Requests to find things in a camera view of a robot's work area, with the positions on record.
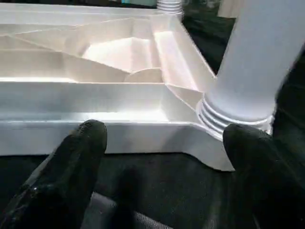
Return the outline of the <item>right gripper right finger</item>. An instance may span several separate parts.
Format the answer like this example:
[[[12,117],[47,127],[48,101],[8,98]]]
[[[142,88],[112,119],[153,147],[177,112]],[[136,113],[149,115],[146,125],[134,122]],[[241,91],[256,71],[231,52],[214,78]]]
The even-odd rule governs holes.
[[[305,166],[271,135],[246,125],[227,126],[225,151],[235,169],[238,221],[261,229],[305,227]]]

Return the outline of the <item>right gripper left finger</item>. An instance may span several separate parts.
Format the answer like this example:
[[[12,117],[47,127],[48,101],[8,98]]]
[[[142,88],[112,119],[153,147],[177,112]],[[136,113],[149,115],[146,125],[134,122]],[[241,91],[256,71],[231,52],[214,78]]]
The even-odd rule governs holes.
[[[107,148],[103,122],[87,120],[32,172],[0,217],[2,229],[79,229]]]

